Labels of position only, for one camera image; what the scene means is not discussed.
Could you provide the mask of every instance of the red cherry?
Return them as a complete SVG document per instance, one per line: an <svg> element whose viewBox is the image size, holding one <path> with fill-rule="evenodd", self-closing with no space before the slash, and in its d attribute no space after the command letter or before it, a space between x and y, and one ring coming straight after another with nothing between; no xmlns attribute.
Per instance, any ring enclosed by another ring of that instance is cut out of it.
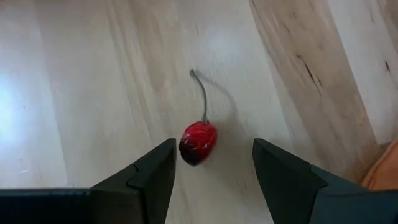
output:
<svg viewBox="0 0 398 224"><path fill-rule="evenodd" d="M217 142L217 129L207 120L207 96L205 87L193 69L190 75L199 83L203 93L205 111L201 121L191 124L184 132L180 141L182 159L191 166L203 162L210 154Z"/></svg>

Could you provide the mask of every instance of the light wooden surface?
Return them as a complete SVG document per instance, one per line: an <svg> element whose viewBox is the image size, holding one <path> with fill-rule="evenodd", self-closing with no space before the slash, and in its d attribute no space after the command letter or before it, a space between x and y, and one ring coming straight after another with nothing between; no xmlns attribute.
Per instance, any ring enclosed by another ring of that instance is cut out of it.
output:
<svg viewBox="0 0 398 224"><path fill-rule="evenodd" d="M167 223L272 223L253 138L358 182L397 136L394 4L0 1L0 187L89 187L178 139L195 68L220 136L177 159Z"/></svg>

